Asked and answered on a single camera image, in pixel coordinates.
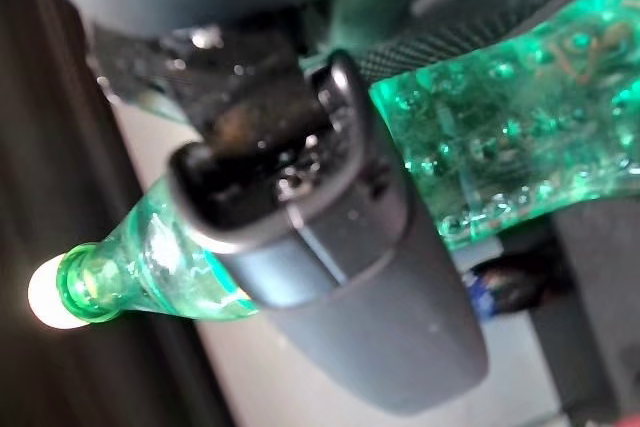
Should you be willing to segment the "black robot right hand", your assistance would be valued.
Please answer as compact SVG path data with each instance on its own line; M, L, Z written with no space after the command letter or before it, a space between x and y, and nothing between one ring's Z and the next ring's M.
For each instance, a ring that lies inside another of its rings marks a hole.
M639 190L639 0L70 1L107 99L199 138L35 270L57 329L263 314L415 414L488 369L453 250Z

